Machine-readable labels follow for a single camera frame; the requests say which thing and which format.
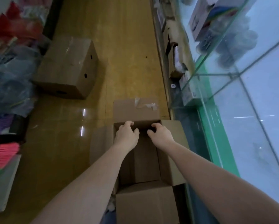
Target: wooden floor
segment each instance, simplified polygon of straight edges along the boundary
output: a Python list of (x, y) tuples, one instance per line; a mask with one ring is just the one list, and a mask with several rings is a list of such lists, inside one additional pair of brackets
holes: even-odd
[(169, 119), (149, 0), (64, 0), (56, 34), (93, 39), (98, 78), (86, 100), (41, 95), (0, 223), (29, 223), (89, 162), (95, 127), (115, 99), (156, 96)]

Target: glass display case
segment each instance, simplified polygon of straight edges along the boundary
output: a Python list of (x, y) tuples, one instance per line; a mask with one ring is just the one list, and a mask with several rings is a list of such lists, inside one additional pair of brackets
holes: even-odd
[(216, 12), (197, 39), (199, 1), (171, 0), (186, 38), (179, 45), (191, 53), (185, 62), (194, 63), (171, 108), (196, 107), (211, 161), (279, 202), (279, 0)]

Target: pink item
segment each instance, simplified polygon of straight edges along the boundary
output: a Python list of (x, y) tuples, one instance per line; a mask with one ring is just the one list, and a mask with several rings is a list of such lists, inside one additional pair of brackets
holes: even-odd
[(8, 143), (0, 145), (0, 169), (4, 168), (7, 163), (19, 151), (18, 143)]

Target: finger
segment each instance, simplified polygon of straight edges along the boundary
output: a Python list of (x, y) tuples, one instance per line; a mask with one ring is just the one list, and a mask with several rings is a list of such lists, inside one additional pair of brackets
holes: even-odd
[(125, 126), (128, 126), (128, 127), (133, 126), (133, 124), (134, 124), (134, 122), (132, 122), (132, 121), (125, 122)]
[(152, 138), (155, 133), (152, 130), (148, 130), (147, 134), (149, 135), (150, 138)]
[(152, 127), (155, 127), (156, 129), (158, 129), (159, 127), (162, 127), (162, 125), (158, 122), (152, 123), (151, 125)]
[(136, 128), (133, 133), (136, 135), (136, 136), (139, 136), (139, 130)]

